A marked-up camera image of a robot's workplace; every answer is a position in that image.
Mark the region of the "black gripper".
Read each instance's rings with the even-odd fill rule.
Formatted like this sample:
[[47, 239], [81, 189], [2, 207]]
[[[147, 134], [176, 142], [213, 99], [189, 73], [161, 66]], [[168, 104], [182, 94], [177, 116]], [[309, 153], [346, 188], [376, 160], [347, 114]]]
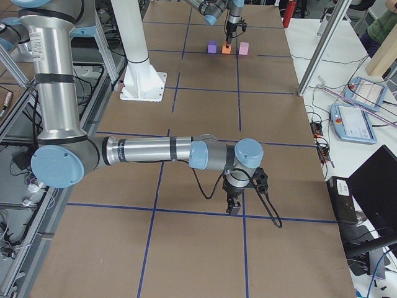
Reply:
[[225, 29], [226, 29], [225, 48], [229, 48], [230, 47], [230, 45], [232, 43], [232, 40], [233, 40], [232, 36], [236, 32], [237, 26], [238, 26], [237, 24], [234, 24], [234, 23], [232, 23], [230, 21], [226, 22], [226, 27], [225, 27]]

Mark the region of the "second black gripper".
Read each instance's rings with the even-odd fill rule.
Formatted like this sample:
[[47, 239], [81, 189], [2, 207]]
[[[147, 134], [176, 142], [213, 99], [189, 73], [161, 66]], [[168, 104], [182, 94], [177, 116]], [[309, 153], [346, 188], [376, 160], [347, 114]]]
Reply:
[[231, 215], [238, 215], [241, 204], [238, 197], [244, 192], [248, 184], [244, 186], [234, 186], [226, 178], [223, 179], [222, 189], [226, 192], [227, 209], [226, 212]]

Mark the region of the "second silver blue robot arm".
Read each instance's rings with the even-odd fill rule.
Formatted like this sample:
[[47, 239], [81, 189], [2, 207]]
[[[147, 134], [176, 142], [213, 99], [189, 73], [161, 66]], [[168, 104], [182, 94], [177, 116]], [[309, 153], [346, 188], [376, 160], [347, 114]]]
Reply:
[[64, 189], [89, 173], [117, 163], [183, 162], [192, 171], [219, 172], [227, 213], [238, 214], [239, 197], [255, 190], [268, 197], [264, 156], [256, 140], [222, 144], [213, 135], [158, 138], [98, 137], [96, 125], [82, 124], [76, 94], [71, 41], [102, 29], [94, 1], [16, 1], [19, 20], [28, 30], [33, 52], [42, 131], [31, 167], [47, 186]]

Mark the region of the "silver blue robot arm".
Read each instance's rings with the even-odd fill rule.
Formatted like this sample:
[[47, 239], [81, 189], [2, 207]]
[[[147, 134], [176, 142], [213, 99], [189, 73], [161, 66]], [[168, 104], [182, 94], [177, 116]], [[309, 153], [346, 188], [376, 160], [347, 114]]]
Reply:
[[209, 1], [194, 1], [186, 0], [186, 3], [197, 10], [209, 25], [214, 25], [220, 18], [222, 13], [227, 11], [225, 34], [226, 39], [236, 38], [238, 35], [234, 33], [237, 28], [240, 27], [242, 32], [247, 29], [246, 21], [241, 17], [241, 13], [244, 7], [244, 1], [232, 0], [232, 1], [215, 1], [210, 4]]

